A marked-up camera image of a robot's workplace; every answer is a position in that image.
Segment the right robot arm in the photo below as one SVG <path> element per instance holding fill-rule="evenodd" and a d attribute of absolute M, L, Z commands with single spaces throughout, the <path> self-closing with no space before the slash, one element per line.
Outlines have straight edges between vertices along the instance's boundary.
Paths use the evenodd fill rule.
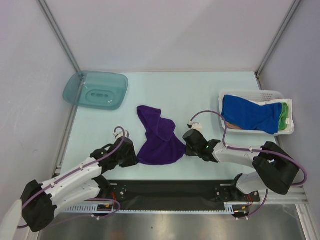
<path fill-rule="evenodd" d="M 236 201 L 242 201 L 248 194 L 260 190 L 286 195 L 301 169 L 288 160 L 289 155 L 278 145 L 270 141 L 258 148 L 238 150 L 236 147 L 225 146 L 220 140 L 207 141 L 202 133 L 195 129 L 187 131 L 183 140 L 186 143 L 186 155 L 189 157 L 254 169 L 252 173 L 238 174 L 232 181 L 230 195 Z"/>

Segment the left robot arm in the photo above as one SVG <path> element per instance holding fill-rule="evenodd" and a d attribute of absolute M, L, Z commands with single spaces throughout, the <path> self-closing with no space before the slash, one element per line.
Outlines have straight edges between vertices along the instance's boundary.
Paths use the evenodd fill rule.
<path fill-rule="evenodd" d="M 103 176 L 117 166 L 127 168 L 138 163 L 134 143 L 119 137 L 115 143 L 96 149 L 81 164 L 44 182 L 30 181 L 20 197 L 22 218 L 33 233 L 46 228 L 64 210 L 90 199 L 118 197 Z"/>

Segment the blue towel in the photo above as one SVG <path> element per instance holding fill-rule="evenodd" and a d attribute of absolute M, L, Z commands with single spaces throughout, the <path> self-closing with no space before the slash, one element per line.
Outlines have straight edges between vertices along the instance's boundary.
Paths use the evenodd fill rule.
<path fill-rule="evenodd" d="M 280 102 L 258 105 L 233 95 L 225 95 L 221 115 L 225 121 L 242 130 L 276 134 L 279 130 L 283 105 Z"/>

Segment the green microfibre towel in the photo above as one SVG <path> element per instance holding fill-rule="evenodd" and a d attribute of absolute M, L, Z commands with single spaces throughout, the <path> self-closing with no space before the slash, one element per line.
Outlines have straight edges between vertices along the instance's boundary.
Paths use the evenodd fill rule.
<path fill-rule="evenodd" d="M 289 106 L 287 103 L 283 102 L 282 111 L 278 121 L 278 131 L 284 131 L 287 128 L 288 126 L 287 119 L 289 119 Z"/>

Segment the purple towel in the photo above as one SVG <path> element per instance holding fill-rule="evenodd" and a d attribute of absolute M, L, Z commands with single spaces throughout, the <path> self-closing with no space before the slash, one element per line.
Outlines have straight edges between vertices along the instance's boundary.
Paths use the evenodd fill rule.
<path fill-rule="evenodd" d="M 141 164 L 163 166 L 176 163 L 187 147 L 175 135 L 176 124 L 161 116 L 162 111 L 145 105 L 137 107 L 137 115 L 145 128 L 146 142 L 137 158 Z"/>

